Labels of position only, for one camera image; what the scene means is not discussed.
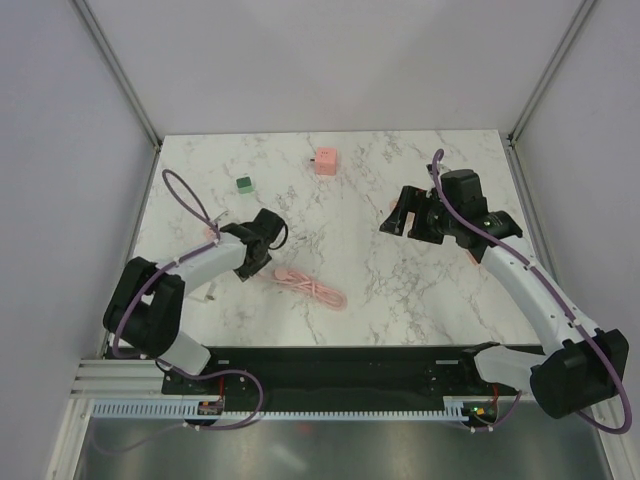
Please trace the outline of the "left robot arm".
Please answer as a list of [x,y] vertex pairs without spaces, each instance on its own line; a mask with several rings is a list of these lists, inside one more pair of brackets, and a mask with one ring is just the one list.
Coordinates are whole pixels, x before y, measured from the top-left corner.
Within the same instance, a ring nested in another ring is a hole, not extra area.
[[208,348],[181,331],[185,297],[217,276],[233,272],[246,281],[270,261],[270,250],[288,226],[276,213],[261,209],[241,224],[230,223],[214,239],[160,267],[142,257],[130,260],[103,316],[114,335],[112,351],[119,357],[121,340],[147,357],[185,373],[185,382],[208,393],[219,382],[219,369],[209,363]]

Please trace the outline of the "beige deer cube socket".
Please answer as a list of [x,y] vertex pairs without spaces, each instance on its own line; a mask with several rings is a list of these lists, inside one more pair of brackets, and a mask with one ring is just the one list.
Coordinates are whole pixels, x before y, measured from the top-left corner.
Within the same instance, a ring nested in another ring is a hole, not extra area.
[[480,262],[475,258],[475,256],[472,254],[472,252],[470,251],[466,251],[466,254],[470,260],[470,262],[474,265],[474,266],[478,266],[480,265]]

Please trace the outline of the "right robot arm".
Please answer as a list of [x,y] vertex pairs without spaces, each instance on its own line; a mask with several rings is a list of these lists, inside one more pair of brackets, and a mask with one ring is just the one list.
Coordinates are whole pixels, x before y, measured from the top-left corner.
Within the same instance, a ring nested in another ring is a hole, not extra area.
[[539,354],[492,343],[468,350],[457,371],[465,391],[509,386],[532,394],[552,418],[623,395],[628,341],[617,329],[600,328],[560,291],[516,221],[505,211],[489,210],[477,173],[447,172],[431,190],[403,187],[379,229],[432,244],[453,237],[498,280],[537,335]]

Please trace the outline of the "green cube plug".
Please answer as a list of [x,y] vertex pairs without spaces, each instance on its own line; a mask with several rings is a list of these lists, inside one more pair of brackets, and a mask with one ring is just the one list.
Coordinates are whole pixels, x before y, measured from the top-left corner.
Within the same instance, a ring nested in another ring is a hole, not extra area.
[[243,176],[236,179],[236,186],[240,194],[249,194],[255,190],[250,176]]

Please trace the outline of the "white charger adapter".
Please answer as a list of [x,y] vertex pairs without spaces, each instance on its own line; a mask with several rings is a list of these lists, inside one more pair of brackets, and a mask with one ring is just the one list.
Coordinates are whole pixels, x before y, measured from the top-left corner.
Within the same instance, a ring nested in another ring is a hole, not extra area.
[[189,294],[189,298],[199,303],[209,303],[215,300],[216,283],[214,281],[207,282],[205,285],[196,288]]

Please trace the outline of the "pink power strip with cord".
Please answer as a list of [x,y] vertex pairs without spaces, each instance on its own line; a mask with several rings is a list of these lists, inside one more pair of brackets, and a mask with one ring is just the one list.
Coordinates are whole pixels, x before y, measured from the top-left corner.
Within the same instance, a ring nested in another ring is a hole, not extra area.
[[331,310],[341,311],[347,307],[347,297],[342,292],[291,268],[278,266],[267,273],[261,271],[257,278],[285,290],[304,294]]

